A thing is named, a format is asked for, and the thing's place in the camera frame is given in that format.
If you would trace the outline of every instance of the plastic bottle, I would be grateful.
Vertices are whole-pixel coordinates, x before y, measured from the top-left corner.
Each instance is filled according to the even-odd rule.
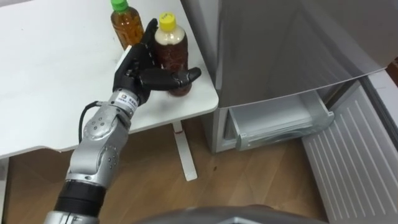
[[[155,33],[155,51],[159,63],[164,69],[173,72],[188,70],[188,39],[185,31],[177,25],[174,14],[162,13],[159,17],[159,29]],[[173,96],[185,96],[192,85],[170,90]]]
[[[144,34],[141,18],[138,11],[129,7],[127,0],[111,0],[114,12],[111,21],[120,43],[125,50],[129,45],[134,45],[141,41]]]

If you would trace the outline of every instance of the label sticker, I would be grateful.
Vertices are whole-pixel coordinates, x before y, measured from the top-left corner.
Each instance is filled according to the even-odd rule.
[[[125,93],[119,93],[118,97],[116,97],[116,102],[126,105],[132,112],[136,112],[138,107],[137,100]]]

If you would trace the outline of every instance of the silver robot arm segment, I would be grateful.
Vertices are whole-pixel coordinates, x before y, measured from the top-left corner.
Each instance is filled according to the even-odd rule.
[[[45,224],[97,224],[106,190],[119,164],[138,97],[118,89],[87,122],[70,159],[65,185]]]

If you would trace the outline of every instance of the yellow bottle cap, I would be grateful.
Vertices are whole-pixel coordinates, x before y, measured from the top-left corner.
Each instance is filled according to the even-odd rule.
[[[175,15],[171,12],[164,12],[159,17],[159,27],[162,31],[171,31],[177,26]]]

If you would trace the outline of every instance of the white table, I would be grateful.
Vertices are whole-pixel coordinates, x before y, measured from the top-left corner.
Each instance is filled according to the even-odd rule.
[[[185,97],[153,91],[137,109],[130,128],[135,133],[173,123],[186,177],[194,179],[180,121],[215,110],[218,96],[180,1],[132,0],[130,5],[145,26],[161,12],[174,12],[188,36],[189,67],[202,70]],[[0,158],[76,147],[82,109],[109,99],[123,54],[111,13],[109,0],[33,0],[0,7]],[[85,121],[95,111],[90,110]]]

